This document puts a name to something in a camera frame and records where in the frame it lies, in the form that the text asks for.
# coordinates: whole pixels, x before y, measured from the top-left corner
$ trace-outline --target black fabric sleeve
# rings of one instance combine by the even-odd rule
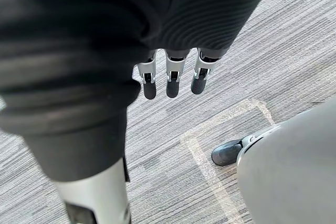
[[[0,127],[22,135],[56,181],[95,175],[124,155],[126,108],[140,84],[149,0],[0,0]]]

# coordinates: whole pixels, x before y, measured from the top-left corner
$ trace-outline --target gray carpet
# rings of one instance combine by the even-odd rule
[[[190,91],[196,51],[179,96],[129,107],[129,198],[135,224],[252,223],[232,165],[216,167],[217,145],[286,120],[336,93],[336,0],[262,0],[206,92]],[[134,77],[139,80],[138,72]],[[0,223],[67,224],[52,183],[19,137],[0,136]]]

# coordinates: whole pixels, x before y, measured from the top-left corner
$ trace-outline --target silver metal arm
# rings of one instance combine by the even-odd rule
[[[122,158],[95,176],[74,182],[55,182],[55,185],[61,198],[69,204],[67,210],[72,224],[131,223]],[[76,211],[78,207],[86,211]]]

